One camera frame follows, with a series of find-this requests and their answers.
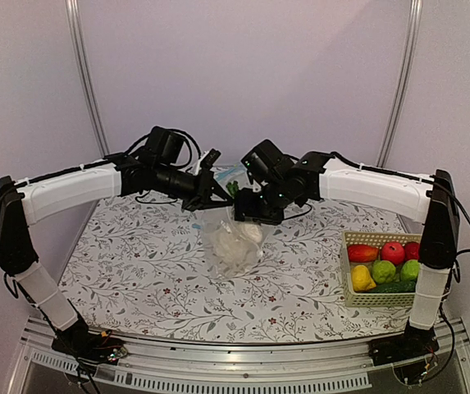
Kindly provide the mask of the white toy radish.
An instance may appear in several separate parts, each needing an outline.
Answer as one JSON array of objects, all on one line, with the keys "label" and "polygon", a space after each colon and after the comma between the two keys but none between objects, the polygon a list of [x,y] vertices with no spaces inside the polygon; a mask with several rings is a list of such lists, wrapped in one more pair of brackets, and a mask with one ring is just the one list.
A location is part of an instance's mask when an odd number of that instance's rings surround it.
[{"label": "white toy radish", "polygon": [[[237,194],[241,191],[240,184],[237,180],[228,181],[226,188],[233,200],[236,199]],[[241,236],[248,241],[259,244],[264,240],[264,230],[261,225],[254,222],[240,221],[236,218],[235,205],[233,205],[233,208],[230,211],[230,219],[234,221],[237,231]]]}]

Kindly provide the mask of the frosted white zip top bag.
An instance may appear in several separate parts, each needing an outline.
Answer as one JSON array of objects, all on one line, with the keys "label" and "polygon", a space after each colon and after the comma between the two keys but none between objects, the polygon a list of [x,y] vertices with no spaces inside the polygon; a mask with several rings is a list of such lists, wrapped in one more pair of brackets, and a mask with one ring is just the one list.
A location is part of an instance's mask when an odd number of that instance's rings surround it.
[{"label": "frosted white zip top bag", "polygon": [[231,279],[255,267],[272,227],[238,222],[232,207],[205,211],[201,221],[205,264],[214,279]]}]

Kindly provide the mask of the white toy cauliflower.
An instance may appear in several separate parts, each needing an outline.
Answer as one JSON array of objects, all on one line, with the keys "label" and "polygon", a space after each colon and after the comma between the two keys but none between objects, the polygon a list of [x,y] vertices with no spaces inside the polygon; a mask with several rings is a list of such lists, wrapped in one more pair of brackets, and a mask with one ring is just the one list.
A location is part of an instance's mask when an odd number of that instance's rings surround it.
[{"label": "white toy cauliflower", "polygon": [[250,252],[249,244],[225,231],[216,231],[212,235],[213,254],[221,274],[236,274],[245,270],[246,259]]}]

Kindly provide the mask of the light green toy apple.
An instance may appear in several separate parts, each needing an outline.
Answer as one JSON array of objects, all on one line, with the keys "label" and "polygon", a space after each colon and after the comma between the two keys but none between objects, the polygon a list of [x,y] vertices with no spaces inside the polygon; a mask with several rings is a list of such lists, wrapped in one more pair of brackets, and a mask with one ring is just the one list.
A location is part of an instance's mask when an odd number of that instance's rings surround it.
[{"label": "light green toy apple", "polygon": [[391,283],[396,277],[396,267],[389,260],[377,260],[372,265],[372,278],[376,284]]}]

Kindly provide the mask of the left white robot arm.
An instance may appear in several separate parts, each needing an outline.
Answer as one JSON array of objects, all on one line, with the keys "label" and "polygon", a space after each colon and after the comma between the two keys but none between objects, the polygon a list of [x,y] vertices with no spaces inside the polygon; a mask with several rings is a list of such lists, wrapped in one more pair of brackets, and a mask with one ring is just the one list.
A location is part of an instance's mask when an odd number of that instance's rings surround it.
[{"label": "left white robot arm", "polygon": [[59,288],[59,279],[97,202],[155,191],[186,211],[221,208],[231,198],[212,170],[216,149],[201,151],[186,131],[155,126],[128,149],[34,178],[0,177],[0,269],[77,356],[94,339]]}]

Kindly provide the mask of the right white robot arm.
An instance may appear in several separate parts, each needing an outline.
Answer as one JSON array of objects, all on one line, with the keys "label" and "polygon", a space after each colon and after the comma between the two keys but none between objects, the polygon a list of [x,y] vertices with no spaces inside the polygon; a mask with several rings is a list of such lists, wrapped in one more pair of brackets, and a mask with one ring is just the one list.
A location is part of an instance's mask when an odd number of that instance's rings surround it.
[{"label": "right white robot arm", "polygon": [[421,273],[408,324],[396,341],[404,358],[413,358],[428,343],[458,257],[459,225],[468,213],[454,193],[448,172],[433,175],[395,172],[365,166],[340,153],[311,151],[298,160],[282,153],[270,140],[252,148],[241,160],[256,190],[242,189],[235,197],[235,219],[279,225],[285,209],[311,201],[336,201],[369,207],[421,223]]}]

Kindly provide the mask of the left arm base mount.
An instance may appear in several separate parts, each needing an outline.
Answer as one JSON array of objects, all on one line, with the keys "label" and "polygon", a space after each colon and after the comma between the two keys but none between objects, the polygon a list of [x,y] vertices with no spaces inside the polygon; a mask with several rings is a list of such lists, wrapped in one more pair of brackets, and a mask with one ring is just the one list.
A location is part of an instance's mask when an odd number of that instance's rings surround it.
[{"label": "left arm base mount", "polygon": [[67,329],[54,329],[54,351],[70,355],[89,364],[117,364],[128,355],[125,343],[112,335],[111,330],[91,333],[80,314]]}]

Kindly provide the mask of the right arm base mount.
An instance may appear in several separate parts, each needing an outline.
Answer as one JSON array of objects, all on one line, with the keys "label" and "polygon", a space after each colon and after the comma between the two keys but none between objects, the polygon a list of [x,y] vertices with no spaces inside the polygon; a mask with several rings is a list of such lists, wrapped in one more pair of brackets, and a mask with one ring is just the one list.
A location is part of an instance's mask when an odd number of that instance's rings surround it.
[{"label": "right arm base mount", "polygon": [[400,334],[377,338],[368,343],[368,355],[375,366],[411,360],[438,350],[439,343],[433,328],[422,330],[409,324]]}]

